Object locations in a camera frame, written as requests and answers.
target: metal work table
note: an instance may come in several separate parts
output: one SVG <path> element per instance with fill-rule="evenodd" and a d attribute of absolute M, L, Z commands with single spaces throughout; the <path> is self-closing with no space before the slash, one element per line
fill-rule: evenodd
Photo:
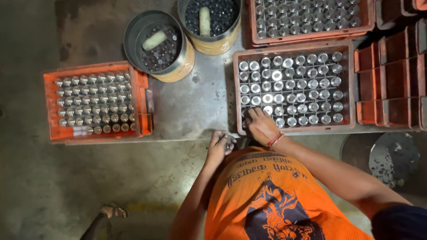
<path fill-rule="evenodd" d="M 95 19 L 84 23 L 77 21 L 76 23 L 73 19 L 62 19 L 64 20 L 63 26 L 58 26 L 59 40 L 62 44 L 61 66 L 69 67 L 124 60 L 125 57 L 121 50 L 123 32 L 127 22 L 134 15 L 126 15 L 123 19 L 116 16 L 116 19 L 119 20 L 113 22 Z M 88 16 L 89 14 L 80 15 L 79 18 L 80 20 L 87 20 L 86 17 Z M 245 21 L 247 18 L 243 14 L 242 23 Z M 114 143 L 209 139 L 215 129 L 226 129 L 238 137 L 236 134 L 236 98 L 232 56 L 235 51 L 244 50 L 243 46 L 247 45 L 246 40 L 242 39 L 242 33 L 247 32 L 244 25 L 236 43 L 228 52 L 219 56 L 208 56 L 196 51 L 195 66 L 191 73 L 182 80 L 164 83 L 149 77 L 149 89 L 154 103 L 152 111 L 153 134 L 136 140 L 114 141 Z M 83 33 L 77 31 L 76 34 L 76 30 L 80 27 L 83 29 L 81 30 Z M 78 45 L 77 50 L 73 49 L 76 44 Z M 287 135 L 349 134 L 403 130 L 409 129 L 391 129 L 356 123 L 356 126 L 351 130 L 296 132 Z"/>

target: orange plastic crate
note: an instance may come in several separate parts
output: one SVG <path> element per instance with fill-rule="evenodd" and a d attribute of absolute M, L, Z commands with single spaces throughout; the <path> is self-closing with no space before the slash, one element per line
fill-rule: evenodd
<path fill-rule="evenodd" d="M 81 127 L 62 127 L 59 125 L 61 116 L 58 115 L 60 106 L 58 106 L 56 103 L 57 99 L 59 98 L 59 96 L 56 94 L 56 90 L 59 88 L 55 84 L 55 80 L 57 78 L 119 70 L 128 70 L 131 77 L 130 81 L 133 96 L 132 104 L 134 105 L 136 125 L 135 131 L 111 131 L 110 133 L 102 132 L 101 134 L 81 135 L 79 132 L 82 132 L 82 130 L 79 131 L 79 129 L 76 129 Z M 147 74 L 136 71 L 127 61 L 57 69 L 55 71 L 44 73 L 43 79 L 46 95 L 47 117 L 50 128 L 50 140 L 52 143 L 99 143 L 124 138 L 140 138 L 143 135 L 149 135 L 152 133 L 152 118 L 151 114 L 147 113 L 145 98 L 145 89 L 148 88 Z"/>
<path fill-rule="evenodd" d="M 357 73 L 380 66 L 379 54 L 378 42 L 373 42 L 369 47 L 356 50 L 354 52 L 354 71 Z"/>
<path fill-rule="evenodd" d="M 420 98 L 420 127 L 427 131 L 427 97 Z"/>
<path fill-rule="evenodd" d="M 252 33 L 252 43 L 254 47 L 295 42 L 301 43 L 302 41 L 327 41 L 333 39 L 343 40 L 345 38 L 354 38 L 359 35 L 364 35 L 368 31 L 372 31 L 375 27 L 374 0 L 361 0 L 358 4 L 360 12 L 357 15 L 362 21 L 359 27 L 260 39 L 257 35 L 255 1 L 247 0 L 246 2 L 249 4 L 249 25 Z"/>
<path fill-rule="evenodd" d="M 242 120 L 242 105 L 240 98 L 240 79 L 239 79 L 239 63 L 242 61 L 257 61 L 263 57 L 273 56 L 296 56 L 308 55 L 309 53 L 319 54 L 322 52 L 332 54 L 335 51 L 340 51 L 343 54 L 341 64 L 345 70 L 340 75 L 342 84 L 337 88 L 344 93 L 344 98 L 341 102 L 344 109 L 340 112 L 344 116 L 344 120 L 340 123 L 330 124 L 315 124 L 306 126 L 294 126 L 281 128 L 282 132 L 321 132 L 325 130 L 347 130 L 352 129 L 356 125 L 356 111 L 354 101 L 354 49 L 351 41 L 326 41 L 319 43 L 309 44 L 295 44 L 291 46 L 281 47 L 268 47 L 256 50 L 243 50 L 237 51 L 233 54 L 233 68 L 234 68 L 234 86 L 236 90 L 236 111 L 237 111 L 237 131 L 240 135 L 247 135 L 246 130 L 243 129 Z"/>
<path fill-rule="evenodd" d="M 375 101 L 356 103 L 357 122 L 359 124 L 375 124 Z"/>

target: cylindrical metal bin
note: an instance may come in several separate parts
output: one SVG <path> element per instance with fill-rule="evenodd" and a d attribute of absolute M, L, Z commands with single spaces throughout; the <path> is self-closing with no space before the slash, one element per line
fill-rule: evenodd
<path fill-rule="evenodd" d="M 178 0 L 178 15 L 186 34 L 190 37 L 197 51 L 206 55 L 220 55 L 227 52 L 237 40 L 240 30 L 242 1 L 235 0 L 239 8 L 239 14 L 233 25 L 223 34 L 215 37 L 202 37 L 188 30 L 186 27 L 185 11 L 191 0 Z"/>
<path fill-rule="evenodd" d="M 179 30 L 181 36 L 178 36 L 178 57 L 166 69 L 152 72 L 144 66 L 142 62 L 143 49 L 142 43 L 146 36 L 157 26 L 170 24 Z M 194 66 L 194 48 L 188 41 L 181 26 L 171 15 L 157 10 L 150 10 L 138 14 L 132 19 L 126 27 L 123 47 L 129 62 L 140 71 L 146 72 L 163 82 L 176 82 L 183 79 L 190 73 Z"/>

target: yellow tape wrapping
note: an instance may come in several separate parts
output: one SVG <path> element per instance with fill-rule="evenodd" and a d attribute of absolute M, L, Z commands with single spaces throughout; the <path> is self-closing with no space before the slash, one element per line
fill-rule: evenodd
<path fill-rule="evenodd" d="M 215 42 L 200 41 L 192 37 L 190 37 L 190 39 L 193 43 L 193 46 L 197 49 L 197 51 L 203 54 L 206 54 L 206 55 L 223 54 L 233 46 L 234 42 L 239 36 L 240 22 L 241 22 L 241 18 L 239 18 L 239 22 L 237 23 L 237 26 L 233 30 L 233 32 L 224 39 L 221 39 Z"/>
<path fill-rule="evenodd" d="M 174 71 L 162 75 L 154 75 L 153 77 L 159 79 L 162 82 L 176 82 L 183 79 L 187 76 L 194 67 L 194 48 L 191 45 L 188 38 L 185 37 L 187 41 L 187 51 L 185 52 L 184 62 L 179 65 Z"/>

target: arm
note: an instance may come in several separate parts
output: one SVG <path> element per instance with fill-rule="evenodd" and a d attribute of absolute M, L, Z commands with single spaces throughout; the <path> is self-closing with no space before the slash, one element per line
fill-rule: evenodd
<path fill-rule="evenodd" d="M 234 145 L 227 143 L 227 140 L 227 131 L 215 131 L 212 134 L 205 164 L 179 208 L 167 239 L 198 239 L 211 195 L 210 181 L 224 157 L 234 148 Z"/>
<path fill-rule="evenodd" d="M 269 141 L 279 134 L 279 129 L 273 119 L 259 108 L 249 110 L 249 115 L 250 118 L 246 121 L 253 137 L 260 144 L 267 146 Z M 287 137 L 274 144 L 272 150 L 304 164 L 331 192 L 353 204 L 369 219 L 391 205 L 399 203 L 410 205 L 406 199 L 375 177 L 347 163 L 304 147 Z"/>

